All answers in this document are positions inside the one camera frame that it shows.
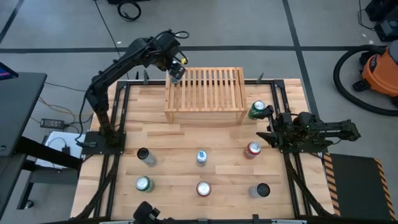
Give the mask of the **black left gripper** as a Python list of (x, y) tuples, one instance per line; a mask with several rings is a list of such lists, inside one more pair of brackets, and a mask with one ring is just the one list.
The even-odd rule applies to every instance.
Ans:
[(182, 78), (186, 71), (185, 67), (183, 67), (180, 61), (175, 59), (174, 57), (166, 58), (166, 70), (170, 80), (174, 78), (172, 75), (172, 71), (177, 71), (178, 78)]

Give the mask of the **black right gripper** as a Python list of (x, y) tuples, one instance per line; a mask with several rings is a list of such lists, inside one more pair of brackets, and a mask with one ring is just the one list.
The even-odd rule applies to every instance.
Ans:
[(290, 113), (280, 113), (276, 119), (273, 119), (274, 108), (268, 105), (258, 115), (258, 119), (267, 118), (271, 121), (272, 133), (256, 133), (265, 140), (272, 148), (287, 145), (290, 142), (290, 134), (293, 131), (292, 115)]

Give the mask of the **green Sprite can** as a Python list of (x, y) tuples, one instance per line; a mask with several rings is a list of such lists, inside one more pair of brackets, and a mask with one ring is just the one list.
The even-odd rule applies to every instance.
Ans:
[(256, 115), (262, 114), (266, 106), (262, 100), (256, 100), (250, 107), (249, 118), (256, 119)]
[(136, 180), (136, 189), (141, 192), (152, 192), (154, 190), (154, 182), (148, 176), (140, 176)]

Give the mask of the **red Fanta strawberry can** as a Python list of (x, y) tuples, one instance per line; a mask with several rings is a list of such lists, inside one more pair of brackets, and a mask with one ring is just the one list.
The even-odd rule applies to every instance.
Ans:
[(254, 159), (261, 153), (262, 147), (258, 142), (250, 142), (243, 151), (243, 155), (246, 159)]
[(197, 194), (201, 197), (206, 197), (211, 193), (211, 185), (206, 181), (201, 181), (196, 187)]

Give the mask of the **white Celsius can black lid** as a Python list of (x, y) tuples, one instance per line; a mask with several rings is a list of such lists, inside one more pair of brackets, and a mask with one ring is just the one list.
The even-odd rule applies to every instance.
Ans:
[(137, 157), (149, 167), (155, 167), (157, 165), (156, 157), (145, 147), (137, 151)]
[(253, 185), (249, 188), (249, 195), (252, 198), (264, 198), (269, 196), (270, 192), (270, 187), (265, 183)]

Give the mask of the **wooden slatted shelf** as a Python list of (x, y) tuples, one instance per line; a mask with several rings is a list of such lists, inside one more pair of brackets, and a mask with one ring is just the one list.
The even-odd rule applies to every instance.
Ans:
[(169, 75), (165, 84), (165, 117), (175, 113), (234, 113), (241, 123), (248, 112), (247, 94), (241, 67), (187, 68), (178, 83)]

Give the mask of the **black equipment case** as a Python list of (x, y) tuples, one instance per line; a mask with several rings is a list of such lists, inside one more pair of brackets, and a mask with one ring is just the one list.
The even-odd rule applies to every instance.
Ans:
[(117, 5), (123, 1), (133, 1), (133, 2), (142, 2), (142, 1), (151, 1), (151, 0), (106, 0), (108, 4)]

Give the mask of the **black hazard-striped mat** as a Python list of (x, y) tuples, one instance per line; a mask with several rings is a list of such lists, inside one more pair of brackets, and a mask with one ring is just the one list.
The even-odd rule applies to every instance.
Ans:
[(323, 162), (336, 215), (398, 224), (379, 159), (326, 153)]

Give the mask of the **black power adapter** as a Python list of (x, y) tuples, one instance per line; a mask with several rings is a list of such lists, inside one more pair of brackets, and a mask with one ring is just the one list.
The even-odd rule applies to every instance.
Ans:
[(49, 129), (63, 129), (65, 127), (65, 122), (59, 119), (42, 118), (40, 127)]

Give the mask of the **white paper sheet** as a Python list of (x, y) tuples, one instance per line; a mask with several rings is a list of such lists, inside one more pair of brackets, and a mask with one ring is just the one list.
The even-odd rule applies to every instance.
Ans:
[[(49, 134), (44, 145), (60, 152), (62, 152), (64, 147), (69, 147), (69, 155), (81, 159), (82, 148), (78, 146), (75, 141), (75, 138), (78, 136), (79, 134), (77, 133), (53, 131)], [(55, 169), (66, 169), (65, 166), (60, 166), (42, 159), (37, 159), (35, 165)]]

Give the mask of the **black bulky object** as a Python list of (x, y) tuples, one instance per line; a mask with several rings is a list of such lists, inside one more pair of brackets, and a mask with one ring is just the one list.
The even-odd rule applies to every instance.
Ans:
[(134, 224), (175, 224), (173, 218), (158, 219), (160, 211), (150, 205), (148, 202), (143, 201), (133, 214)]

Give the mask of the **black equipment box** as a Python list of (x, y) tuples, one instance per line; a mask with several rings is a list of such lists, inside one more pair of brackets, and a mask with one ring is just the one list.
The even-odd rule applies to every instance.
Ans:
[(371, 0), (365, 7), (370, 21), (379, 21), (398, 6), (398, 0)]
[(375, 32), (381, 42), (392, 42), (398, 39), (398, 17), (386, 17), (379, 21)]

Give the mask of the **black desk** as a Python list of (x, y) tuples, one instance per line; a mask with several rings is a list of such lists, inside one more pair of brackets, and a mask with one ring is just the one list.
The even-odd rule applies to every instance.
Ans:
[(82, 160), (22, 134), (44, 88), (45, 73), (0, 80), (0, 219), (28, 156), (80, 170)]

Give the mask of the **laptop screen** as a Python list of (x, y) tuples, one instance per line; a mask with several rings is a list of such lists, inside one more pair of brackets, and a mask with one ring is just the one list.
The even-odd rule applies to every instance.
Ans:
[(18, 78), (19, 74), (0, 62), (0, 80)]

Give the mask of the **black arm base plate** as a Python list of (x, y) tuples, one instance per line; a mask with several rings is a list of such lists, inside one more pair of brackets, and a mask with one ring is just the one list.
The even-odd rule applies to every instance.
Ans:
[(117, 131), (118, 142), (106, 143), (106, 138), (99, 131), (90, 131), (85, 135), (81, 153), (84, 155), (121, 155), (125, 150), (126, 132)]
[(319, 139), (294, 139), (284, 141), (279, 149), (284, 153), (321, 152), (330, 145), (330, 141)]

